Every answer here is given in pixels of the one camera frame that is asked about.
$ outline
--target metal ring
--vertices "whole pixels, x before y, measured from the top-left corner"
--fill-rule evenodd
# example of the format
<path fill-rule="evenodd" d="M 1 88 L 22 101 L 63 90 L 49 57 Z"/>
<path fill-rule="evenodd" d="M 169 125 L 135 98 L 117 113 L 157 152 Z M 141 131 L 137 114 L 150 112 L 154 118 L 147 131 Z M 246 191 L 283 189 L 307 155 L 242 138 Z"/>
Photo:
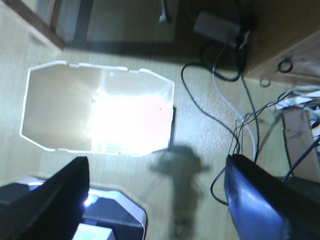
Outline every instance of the metal ring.
<path fill-rule="evenodd" d="M 287 69 L 283 69 L 282 68 L 283 64 L 289 64 L 289 67 Z M 289 57 L 283 59 L 278 64 L 278 71 L 283 73 L 283 74 L 290 73 L 293 68 L 294 68 L 294 63 L 292 62 L 291 58 L 289 58 Z"/>
<path fill-rule="evenodd" d="M 260 87 L 267 88 L 271 85 L 270 79 L 260 79 Z"/>

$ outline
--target power adapter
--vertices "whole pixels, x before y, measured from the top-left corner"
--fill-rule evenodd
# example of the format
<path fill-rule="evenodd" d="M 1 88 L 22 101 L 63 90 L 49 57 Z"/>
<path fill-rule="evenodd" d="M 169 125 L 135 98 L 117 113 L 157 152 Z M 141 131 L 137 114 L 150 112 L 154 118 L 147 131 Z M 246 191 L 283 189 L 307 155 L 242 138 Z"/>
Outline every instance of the power adapter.
<path fill-rule="evenodd" d="M 194 24 L 193 31 L 236 48 L 241 25 L 202 11 Z"/>

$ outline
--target white cable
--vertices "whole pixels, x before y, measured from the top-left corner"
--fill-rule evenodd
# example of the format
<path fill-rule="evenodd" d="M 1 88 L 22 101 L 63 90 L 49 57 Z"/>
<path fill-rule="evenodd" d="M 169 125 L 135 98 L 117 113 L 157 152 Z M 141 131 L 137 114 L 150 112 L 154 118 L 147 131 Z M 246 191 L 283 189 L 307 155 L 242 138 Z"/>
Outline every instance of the white cable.
<path fill-rule="evenodd" d="M 216 70 L 216 65 L 217 65 L 217 62 L 221 56 L 221 54 L 224 52 L 226 46 L 227 46 L 228 42 L 225 43 L 225 45 L 223 46 L 222 50 L 219 52 L 218 56 L 216 57 L 216 60 L 215 60 L 215 63 L 213 65 L 213 68 L 212 68 L 212 81 L 213 81 L 213 84 L 215 86 L 215 89 L 219 95 L 219 97 L 225 102 L 225 104 L 227 104 L 235 113 L 236 115 L 238 116 L 238 118 L 244 123 L 246 124 L 247 121 L 245 120 L 245 118 L 242 116 L 242 114 L 239 112 L 239 110 L 230 102 L 227 100 L 227 98 L 223 95 L 223 93 L 220 91 L 218 85 L 217 85 L 217 81 L 216 81 L 216 76 L 214 74 L 215 70 Z M 255 159 L 256 157 L 256 151 L 257 151 L 257 144 L 256 144 L 256 141 L 255 141 L 255 137 L 254 137 L 254 134 L 251 130 L 251 128 L 249 127 L 248 124 L 245 125 L 245 128 L 247 129 L 250 137 L 251 137 L 251 140 L 252 140 L 252 148 L 253 148 L 253 157 L 252 159 Z"/>

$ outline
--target wooden cabinet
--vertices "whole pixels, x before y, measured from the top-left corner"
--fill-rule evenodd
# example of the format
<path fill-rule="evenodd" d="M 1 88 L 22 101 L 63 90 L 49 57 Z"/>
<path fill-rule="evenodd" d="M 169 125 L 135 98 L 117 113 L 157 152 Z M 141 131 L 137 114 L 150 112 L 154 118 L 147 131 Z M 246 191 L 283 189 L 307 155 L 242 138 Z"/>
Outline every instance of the wooden cabinet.
<path fill-rule="evenodd" d="M 246 76 L 320 84 L 320 0 L 253 0 L 252 9 L 257 21 L 248 43 Z M 278 70 L 284 59 L 293 62 L 289 73 Z"/>

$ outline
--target white object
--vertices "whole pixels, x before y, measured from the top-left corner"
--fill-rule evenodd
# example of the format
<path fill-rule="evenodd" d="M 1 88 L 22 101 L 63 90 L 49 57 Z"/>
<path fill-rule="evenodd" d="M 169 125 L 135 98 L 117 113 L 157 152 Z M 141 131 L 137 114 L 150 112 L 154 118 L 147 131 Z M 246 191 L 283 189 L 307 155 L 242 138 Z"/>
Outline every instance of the white object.
<path fill-rule="evenodd" d="M 166 149 L 174 83 L 150 70 L 55 61 L 29 69 L 20 135 L 47 151 Z"/>
<path fill-rule="evenodd" d="M 193 31 L 235 48 L 240 28 L 239 24 L 202 11 L 194 24 Z"/>
<path fill-rule="evenodd" d="M 316 87 L 314 87 L 314 86 L 299 86 L 299 87 L 296 87 L 296 88 L 288 91 L 286 94 L 294 93 L 294 94 L 298 94 L 299 96 L 286 97 L 285 99 L 283 99 L 282 101 L 277 103 L 276 109 L 280 110 L 280 109 L 284 109 L 287 107 L 311 102 L 315 98 L 320 98 L 320 90 L 312 91 L 315 89 L 319 89 L 319 86 L 316 86 Z M 303 91 L 310 90 L 312 92 L 303 93 L 303 92 L 300 92 L 301 90 L 303 90 Z"/>
<path fill-rule="evenodd" d="M 80 223 L 72 240 L 116 240 L 110 228 Z"/>

